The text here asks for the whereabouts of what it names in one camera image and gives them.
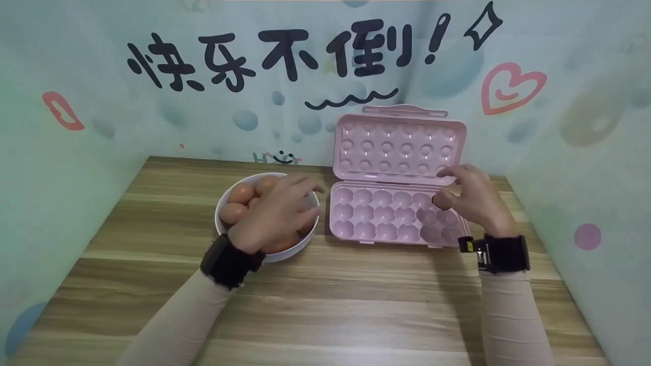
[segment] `printed backdrop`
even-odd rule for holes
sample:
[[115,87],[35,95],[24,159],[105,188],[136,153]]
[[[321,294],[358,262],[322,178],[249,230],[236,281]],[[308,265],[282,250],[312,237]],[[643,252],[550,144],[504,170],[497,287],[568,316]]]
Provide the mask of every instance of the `printed backdrop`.
[[[608,356],[641,365],[648,350],[620,345],[641,344],[648,330],[604,323],[600,309],[648,309],[648,250],[635,262],[646,269],[624,270],[622,259],[606,282],[637,276],[630,289],[644,295],[595,306],[608,295],[581,290],[593,271],[606,253],[633,250],[577,244],[590,248],[575,254],[577,267],[555,249],[572,235],[546,223],[571,215],[577,229],[588,225],[574,237],[595,237],[597,219],[582,215],[601,212],[610,225],[600,242],[609,230],[641,244],[648,231],[642,216],[617,220],[626,206],[595,198],[618,178],[638,197],[622,203],[648,201],[630,171],[651,170],[649,16],[646,0],[4,2],[5,355],[147,156],[330,166],[343,114],[413,104],[467,125],[462,160],[512,179]],[[611,176],[605,164],[621,168]],[[48,265],[36,275],[25,263]],[[634,308],[649,329],[644,306]]]

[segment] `pink circle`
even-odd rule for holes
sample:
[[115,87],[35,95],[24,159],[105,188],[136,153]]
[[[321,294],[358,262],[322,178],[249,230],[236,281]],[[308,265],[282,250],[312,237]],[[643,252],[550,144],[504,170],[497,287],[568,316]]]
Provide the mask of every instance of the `pink circle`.
[[596,249],[602,243],[602,231],[595,224],[584,223],[574,232],[574,243],[583,250]]

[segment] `bowl of eggs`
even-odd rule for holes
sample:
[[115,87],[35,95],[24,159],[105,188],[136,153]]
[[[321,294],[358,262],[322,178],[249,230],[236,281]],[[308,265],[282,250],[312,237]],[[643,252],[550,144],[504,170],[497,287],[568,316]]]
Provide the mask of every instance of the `bowl of eggs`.
[[[269,194],[278,180],[285,176],[284,173],[260,173],[248,176],[233,184],[219,199],[215,209],[215,228],[222,235],[229,228],[237,224],[257,201]],[[299,212],[304,212],[313,207],[319,207],[319,200],[315,192],[310,192],[299,207]],[[310,242],[316,230],[319,217],[314,222],[306,223],[298,231],[276,242],[268,243],[262,247],[266,254],[265,263],[279,262],[295,255]]]

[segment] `buckle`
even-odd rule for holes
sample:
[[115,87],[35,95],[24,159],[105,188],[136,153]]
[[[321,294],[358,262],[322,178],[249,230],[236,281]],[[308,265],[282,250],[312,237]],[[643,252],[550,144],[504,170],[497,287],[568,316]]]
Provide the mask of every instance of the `buckle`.
[[474,253],[477,250],[473,244],[474,240],[475,238],[472,236],[462,236],[461,238],[457,239],[461,253]]

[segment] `right hand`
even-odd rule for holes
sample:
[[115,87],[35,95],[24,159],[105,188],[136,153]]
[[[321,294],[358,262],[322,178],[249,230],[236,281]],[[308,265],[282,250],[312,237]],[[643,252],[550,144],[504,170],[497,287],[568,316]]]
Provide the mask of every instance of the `right hand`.
[[470,164],[455,165],[441,170],[436,176],[453,176],[461,184],[461,196],[441,190],[432,203],[442,210],[454,209],[466,220],[484,227],[486,234],[496,238],[518,235],[518,226],[511,211],[493,187],[490,177]]

